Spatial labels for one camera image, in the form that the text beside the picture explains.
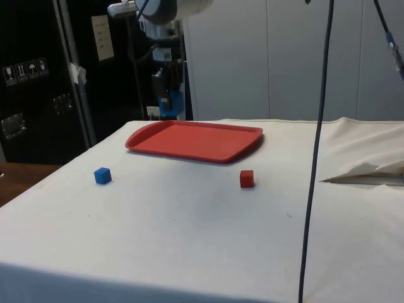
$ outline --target red tray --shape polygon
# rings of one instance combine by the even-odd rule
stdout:
[[[138,153],[230,163],[248,152],[262,134],[262,128],[162,121],[137,130],[125,146]]]

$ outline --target block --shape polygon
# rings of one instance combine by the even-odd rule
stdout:
[[[240,187],[241,188],[252,188],[254,186],[255,186],[254,171],[253,170],[242,170],[240,172]]]
[[[104,167],[96,170],[94,172],[94,176],[95,176],[95,182],[97,184],[105,185],[105,184],[109,183],[112,180],[111,171],[109,169],[104,168]]]

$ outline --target table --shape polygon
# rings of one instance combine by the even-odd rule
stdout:
[[[147,122],[130,122],[0,208],[0,302],[297,302],[316,124],[217,123],[263,128],[261,148],[230,165],[140,155],[124,144]],[[403,142],[400,122],[324,124],[305,302],[402,301],[403,188],[320,181],[402,168]]]
[[[0,162],[0,207],[59,169],[58,165]]]

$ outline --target white panel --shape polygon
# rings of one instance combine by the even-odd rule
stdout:
[[[390,31],[404,50],[404,1],[380,1]],[[395,69],[373,0],[365,0],[358,118],[403,120],[404,82]]]
[[[217,0],[184,27],[195,119],[269,118],[266,0]]]
[[[363,0],[335,3],[325,119],[355,117]],[[268,0],[271,118],[317,119],[329,1]]]

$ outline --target black cord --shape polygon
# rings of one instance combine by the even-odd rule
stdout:
[[[137,88],[136,90],[138,92],[141,117],[143,120],[145,120],[146,119],[145,106],[144,106],[143,98],[142,98],[141,92],[140,92],[140,79],[139,79],[138,65],[136,63],[136,58],[134,56],[133,39],[132,39],[131,25],[129,23],[129,18],[126,18],[126,28],[128,31],[129,53],[130,53],[131,57],[133,58],[133,60],[131,60],[131,61],[133,63],[134,79],[136,81],[136,88]]]
[[[379,0],[374,0],[374,5],[376,6],[377,13],[379,14],[379,18],[380,18],[381,24],[383,25],[384,31],[386,33],[389,33],[390,31],[389,31],[389,28],[387,26],[386,20],[384,19],[383,12],[381,11]]]
[[[150,50],[143,57],[140,57],[139,59],[135,58],[136,64],[139,65],[139,64],[143,63],[145,60],[147,60],[150,57],[150,55],[153,53],[153,51],[155,49],[157,49],[159,46],[160,46],[160,44],[156,43],[155,45],[150,47]],[[133,57],[132,57],[132,54],[130,53],[130,50],[129,50],[129,58],[131,61],[133,61]]]
[[[299,281],[299,303],[303,303],[304,275],[306,272],[306,259],[307,259],[307,244],[309,242],[311,206],[312,206],[312,202],[313,202],[314,186],[316,184],[318,150],[319,150],[319,145],[320,145],[321,127],[323,126],[324,105],[325,105],[325,100],[326,100],[328,52],[330,49],[330,36],[331,36],[331,29],[333,26],[333,16],[334,16],[334,0],[330,0],[330,10],[328,12],[328,23],[327,23],[326,39],[325,39],[325,44],[324,44],[323,78],[321,80],[320,106],[319,106],[318,120],[317,120],[316,139],[314,141],[310,190],[309,190],[309,198],[307,200],[306,222],[304,225],[302,265],[300,268],[300,281]]]
[[[145,3],[143,3],[142,7],[139,9],[138,17],[136,18],[136,21],[139,21],[141,15],[143,15],[143,12],[145,11],[145,8],[147,4],[149,3],[150,0],[146,0]]]

